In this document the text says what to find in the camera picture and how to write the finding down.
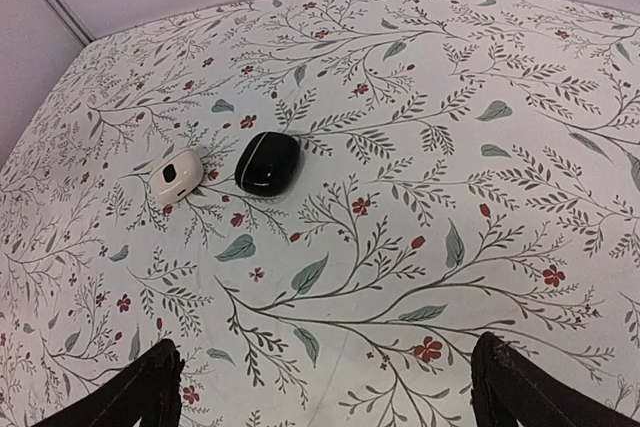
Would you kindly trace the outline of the black earbud charging case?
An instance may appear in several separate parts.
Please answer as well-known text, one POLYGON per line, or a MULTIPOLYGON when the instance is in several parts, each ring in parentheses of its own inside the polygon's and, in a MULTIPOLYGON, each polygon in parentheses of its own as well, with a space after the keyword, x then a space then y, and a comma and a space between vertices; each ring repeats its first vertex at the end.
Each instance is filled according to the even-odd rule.
POLYGON ((242 152, 235 167, 235 183, 254 196, 279 196, 293 182, 300 159, 301 148, 294 137, 281 132, 261 132, 242 152))

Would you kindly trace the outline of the white charging case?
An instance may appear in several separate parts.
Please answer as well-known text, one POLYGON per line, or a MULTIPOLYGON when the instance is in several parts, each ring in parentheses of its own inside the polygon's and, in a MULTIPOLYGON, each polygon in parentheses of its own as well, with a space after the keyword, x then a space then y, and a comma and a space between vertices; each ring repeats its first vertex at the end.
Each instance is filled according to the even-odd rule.
POLYGON ((204 177, 204 167, 195 149, 183 148, 164 157, 152 170, 149 186, 154 200, 162 207, 175 204, 194 189, 204 177))

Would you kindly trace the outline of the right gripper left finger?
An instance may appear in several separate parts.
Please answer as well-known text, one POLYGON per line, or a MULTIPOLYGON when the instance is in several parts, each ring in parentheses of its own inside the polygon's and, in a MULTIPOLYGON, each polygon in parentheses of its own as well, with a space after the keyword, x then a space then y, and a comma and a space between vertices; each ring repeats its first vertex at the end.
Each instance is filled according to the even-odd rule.
POLYGON ((177 426, 184 361, 163 339, 99 389, 41 420, 41 427, 177 426))

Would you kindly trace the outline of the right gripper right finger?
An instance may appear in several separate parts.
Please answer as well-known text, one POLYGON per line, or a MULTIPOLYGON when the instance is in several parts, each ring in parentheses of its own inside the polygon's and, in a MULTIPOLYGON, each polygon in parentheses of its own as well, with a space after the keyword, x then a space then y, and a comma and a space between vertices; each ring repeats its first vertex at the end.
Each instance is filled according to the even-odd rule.
POLYGON ((477 426, 636 426, 629 418, 558 381, 491 332, 471 355, 477 426))

